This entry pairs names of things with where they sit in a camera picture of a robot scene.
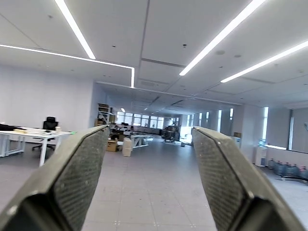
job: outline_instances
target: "window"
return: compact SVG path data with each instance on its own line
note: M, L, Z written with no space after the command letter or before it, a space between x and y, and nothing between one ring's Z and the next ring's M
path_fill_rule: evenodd
M141 115L140 114L134 114L134 126L140 126L141 125Z
M206 120L205 120L206 123L208 123L209 116L210 116L210 112L206 112L206 117L205 117L206 118Z
M159 129L163 129L164 128L164 118L163 117L159 117L158 118L157 128L159 128Z
M194 118L194 114L192 114L191 127L193 126L193 118Z
M150 128L159 128L162 129L164 127L164 118L151 116L150 120Z
M230 109L230 120L233 120L233 108Z
M190 121L190 119L191 119L191 115L188 115L188 116L187 116L187 123L186 123L186 126L187 126L187 127L189 127L189 121Z
M148 127L149 126L149 116L148 115L142 115L141 119L141 126Z
M128 123L129 125L131 125L132 116L132 113L117 112L117 123Z
M290 134L289 134L289 150L292 150L292 143L293 143L293 126L294 126L294 117L291 117L290 120Z
M157 117L151 116L150 128L157 128Z
M262 139L266 139L266 129L268 126L268 115L269 115L269 107L264 107L264 116L263 116L263 135Z
M221 126L221 110L218 111L218 125L217 125L218 132L220 132L220 126Z
M202 113L199 113L199 126L201 127Z

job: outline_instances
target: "cardboard box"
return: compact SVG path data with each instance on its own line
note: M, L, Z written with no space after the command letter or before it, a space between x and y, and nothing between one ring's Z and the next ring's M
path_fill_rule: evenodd
M94 126L100 126L100 125L103 125L103 122L101 120L98 120L96 119L95 122L94 122Z
M116 152L116 141L108 141L107 150L108 152Z
M242 134L241 134L240 132L235 132L233 136L238 137L238 138L241 138L241 137L242 137Z

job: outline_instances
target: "box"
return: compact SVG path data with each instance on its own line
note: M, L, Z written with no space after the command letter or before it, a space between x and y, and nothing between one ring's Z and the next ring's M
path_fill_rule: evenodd
M108 141L107 150L108 152L116 152L116 141Z
M104 104L104 103L99 103L98 106L99 106L99 107L109 107L109 105Z
M100 125L103 125L103 122L101 120L95 119L94 126L96 127Z
M235 132L233 136L238 137L238 138L241 138L241 137L242 137L242 134L241 134L240 132Z

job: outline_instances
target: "linear led light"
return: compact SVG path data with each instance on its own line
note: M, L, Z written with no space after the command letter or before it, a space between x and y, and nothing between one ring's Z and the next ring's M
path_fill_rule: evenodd
M274 62L274 61L276 61L278 59L281 59L281 58L283 58L283 57L285 57L285 56L287 56L289 54L292 54L292 53L294 53L296 51L299 51L299 50L301 50L301 49L303 49L303 48L305 48L307 46L308 46L308 41L303 42L303 43L301 43L301 44L299 44L299 45L297 45L295 47L292 47L292 48L290 48L290 49L288 49L288 50L286 50L286 51L284 51L284 52L282 52L280 54L277 54L277 55L275 55L275 56L273 56L273 57L271 57L271 58L269 58L267 60L264 60L264 61L262 61L262 62L260 62L260 63L258 63L256 65L250 67L250 68L247 68L244 71L241 71L241 72L239 72L239 73L237 73L237 74L235 74L233 76L230 76L228 78L225 78L221 82L222 83L226 83L226 82L228 82L230 80L233 80L233 79L235 79L237 77L243 76L243 75L245 75L245 74L247 74L249 72L252 72L252 71L254 71L254 70L256 70L256 69L258 69L260 67L263 67L263 66L265 66L267 64L270 64L270 63L272 63L272 62Z
M105 65L110 65L110 66L118 66L118 67L122 67L122 68L127 68L127 69L131 70L131 86L130 87L134 88L135 68L131 67L131 66L124 66L124 65L120 65L120 64L113 64L113 63L108 63L108 62L103 62L103 61L98 61L98 60L93 60L93 59L76 57L76 56L67 55L67 54L59 54L59 53L35 50L35 49L24 48L24 47L15 47L15 46L3 45L3 44L0 44L0 47L12 48L12 49L17 49L17 50L22 50L22 51L32 51L32 52L42 53L42 54L51 54L51 55L56 55L56 56L61 56L61 57L66 57L66 58L72 58L72 59L78 59L78 60L83 60L83 61L88 61L88 62L93 62L93 63L98 63L98 64L105 64Z
M268 148L275 148L275 149L280 149L280 150L287 150L286 148L279 147L279 146L274 146L274 145L265 145Z
M266 0L253 0L239 13L180 73L186 75L198 62L210 53L221 41L228 36L242 21L251 15Z
M89 58L95 59L95 56L94 56L91 48L89 47L85 37L83 37L83 34L81 33L77 23L75 22L72 14L70 13L70 11L69 11L66 3L64 2L64 0L55 0L55 2L57 3L59 9L61 10L61 12L62 12L63 16L65 17L65 19L67 20L68 24L72 28L74 34L76 35L76 37L79 40L80 44L82 45L83 49L88 54Z

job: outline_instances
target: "desk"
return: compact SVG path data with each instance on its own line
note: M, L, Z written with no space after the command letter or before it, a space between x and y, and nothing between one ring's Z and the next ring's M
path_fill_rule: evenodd
M51 133L44 132L44 129L24 128L27 133L19 133L16 131L0 131L0 157L6 157L15 153L23 153L25 151L25 138L39 138L43 140L42 150L40 153L39 166L45 162L47 140L51 138L57 139L56 149L61 144L62 138L70 135L70 132L52 131ZM10 150L10 136L18 136L17 149Z

